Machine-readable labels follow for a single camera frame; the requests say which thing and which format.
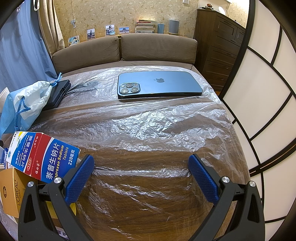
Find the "dark wooden cabinet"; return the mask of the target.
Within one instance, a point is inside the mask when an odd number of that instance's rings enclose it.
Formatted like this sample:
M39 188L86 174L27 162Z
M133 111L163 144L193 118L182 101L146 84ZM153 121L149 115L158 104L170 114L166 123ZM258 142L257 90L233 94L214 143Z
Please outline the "dark wooden cabinet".
M215 91L222 91L236 61L244 34L245 28L229 17L213 10L197 10L195 68Z

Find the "blue curtain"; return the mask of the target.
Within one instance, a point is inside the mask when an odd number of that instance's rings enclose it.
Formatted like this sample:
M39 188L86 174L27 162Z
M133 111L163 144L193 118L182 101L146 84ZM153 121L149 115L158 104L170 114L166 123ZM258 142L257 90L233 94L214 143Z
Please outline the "blue curtain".
M10 92L58 77L32 1L24 1L1 28L1 90Z

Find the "gold L'Oreal box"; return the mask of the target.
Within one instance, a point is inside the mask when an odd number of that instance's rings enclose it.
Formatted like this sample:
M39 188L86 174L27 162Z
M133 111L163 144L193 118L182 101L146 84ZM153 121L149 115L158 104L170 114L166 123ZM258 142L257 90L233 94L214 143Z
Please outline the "gold L'Oreal box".
M7 215L19 218L25 190L27 184L30 181L33 181L35 184L38 184L37 179L19 171L16 168L10 168L1 171L1 200L4 212ZM50 216L53 219L58 219L53 208L52 202L46 201L45 203L49 210ZM34 220L33 218L36 218L32 200L28 199L27 205L29 210L26 213L26 218L28 221L32 221ZM76 204L71 203L70 208L76 216Z

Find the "stack of books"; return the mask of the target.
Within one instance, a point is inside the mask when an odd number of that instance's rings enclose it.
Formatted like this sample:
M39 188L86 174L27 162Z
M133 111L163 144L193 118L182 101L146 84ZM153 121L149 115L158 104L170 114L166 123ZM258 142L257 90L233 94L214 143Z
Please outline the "stack of books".
M158 23L152 20L138 20L135 24L136 33L156 33L158 31Z

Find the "brown sofa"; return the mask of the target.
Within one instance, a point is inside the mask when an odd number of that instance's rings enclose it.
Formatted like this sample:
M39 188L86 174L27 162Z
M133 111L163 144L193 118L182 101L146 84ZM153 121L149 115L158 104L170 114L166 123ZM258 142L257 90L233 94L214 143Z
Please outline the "brown sofa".
M58 73L66 76L129 66L176 66L194 69L198 42L167 34L126 34L101 37L57 51L52 56Z

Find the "blue cup on shelf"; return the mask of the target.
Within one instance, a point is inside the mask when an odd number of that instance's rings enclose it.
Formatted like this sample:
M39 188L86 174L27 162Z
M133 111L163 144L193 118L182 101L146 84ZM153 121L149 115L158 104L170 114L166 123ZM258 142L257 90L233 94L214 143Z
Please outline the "blue cup on shelf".
M158 34L163 34L165 31L165 24L158 23Z

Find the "photo card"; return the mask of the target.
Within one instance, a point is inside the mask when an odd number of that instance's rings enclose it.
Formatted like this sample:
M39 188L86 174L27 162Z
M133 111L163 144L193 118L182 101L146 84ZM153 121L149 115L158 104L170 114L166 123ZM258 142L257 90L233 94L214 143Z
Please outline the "photo card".
M68 46L72 46L72 45L75 45L75 44L79 44L80 42L80 37L79 35L76 35L76 36L73 36L73 37L70 37L68 39Z
M95 28L87 30L87 40L95 38Z
M122 34L129 34L130 33L130 28L125 26L125 27L119 27L118 28L119 30L119 34L122 35Z
M105 35L106 36L115 35L115 25L106 25L106 27L105 27Z

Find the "blue red naproxen box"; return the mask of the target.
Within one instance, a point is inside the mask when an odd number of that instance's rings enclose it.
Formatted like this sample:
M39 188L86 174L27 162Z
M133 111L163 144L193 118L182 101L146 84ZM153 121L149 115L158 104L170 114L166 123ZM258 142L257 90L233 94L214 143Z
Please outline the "blue red naproxen box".
M14 133L6 160L37 180L50 183L76 166L80 149L45 133Z

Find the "black phone case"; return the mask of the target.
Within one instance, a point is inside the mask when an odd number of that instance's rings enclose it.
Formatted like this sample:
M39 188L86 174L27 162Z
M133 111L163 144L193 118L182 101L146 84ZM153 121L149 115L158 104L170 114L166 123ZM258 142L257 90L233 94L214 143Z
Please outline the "black phone case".
M42 111L57 108L70 87L71 83L69 79L59 81L57 85L52 88L47 104Z

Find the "blue iPhone smartphone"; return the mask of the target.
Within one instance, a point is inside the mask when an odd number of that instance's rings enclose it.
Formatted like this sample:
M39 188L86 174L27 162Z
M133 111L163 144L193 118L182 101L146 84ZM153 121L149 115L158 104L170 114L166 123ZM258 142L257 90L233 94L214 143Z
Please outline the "blue iPhone smartphone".
M203 89L184 71L140 71L118 76L118 98L201 96Z

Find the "grey cylindrical speaker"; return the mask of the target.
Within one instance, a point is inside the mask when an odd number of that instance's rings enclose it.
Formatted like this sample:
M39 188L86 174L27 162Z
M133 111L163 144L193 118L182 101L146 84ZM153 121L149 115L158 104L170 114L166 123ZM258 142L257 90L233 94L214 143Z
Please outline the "grey cylindrical speaker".
M178 35L179 34L179 20L169 20L169 31L168 33L171 35Z

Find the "photo card leftmost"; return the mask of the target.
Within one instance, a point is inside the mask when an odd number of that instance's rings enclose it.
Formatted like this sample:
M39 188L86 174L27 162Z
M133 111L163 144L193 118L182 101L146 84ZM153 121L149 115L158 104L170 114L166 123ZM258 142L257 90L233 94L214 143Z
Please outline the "photo card leftmost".
M75 44L79 44L80 42L80 37L79 35L76 35L76 36L73 36L73 37L70 37L68 39L68 46L72 46L72 45L75 45Z

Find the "shoji screen divider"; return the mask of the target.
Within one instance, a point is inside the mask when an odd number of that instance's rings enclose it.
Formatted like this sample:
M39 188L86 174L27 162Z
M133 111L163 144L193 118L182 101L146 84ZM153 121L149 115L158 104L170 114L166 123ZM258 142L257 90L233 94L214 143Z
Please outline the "shoji screen divider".
M295 240L295 16L250 1L245 38L220 94L263 206L266 240Z

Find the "beige curtain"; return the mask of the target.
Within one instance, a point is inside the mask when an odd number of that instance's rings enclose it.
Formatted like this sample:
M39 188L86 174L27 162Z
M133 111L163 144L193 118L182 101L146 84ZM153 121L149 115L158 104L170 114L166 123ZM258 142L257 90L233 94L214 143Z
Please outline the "beige curtain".
M37 13L41 33L49 54L64 49L64 39L57 18L54 1L38 1Z

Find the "blue white drawstring bag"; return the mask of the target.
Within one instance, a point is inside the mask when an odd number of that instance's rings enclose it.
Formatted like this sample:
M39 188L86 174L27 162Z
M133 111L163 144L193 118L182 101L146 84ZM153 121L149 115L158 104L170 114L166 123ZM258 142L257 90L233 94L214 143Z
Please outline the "blue white drawstring bag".
M9 93L1 113L1 135L28 131L46 106L53 88L58 85L61 78L60 73L52 82L37 81Z

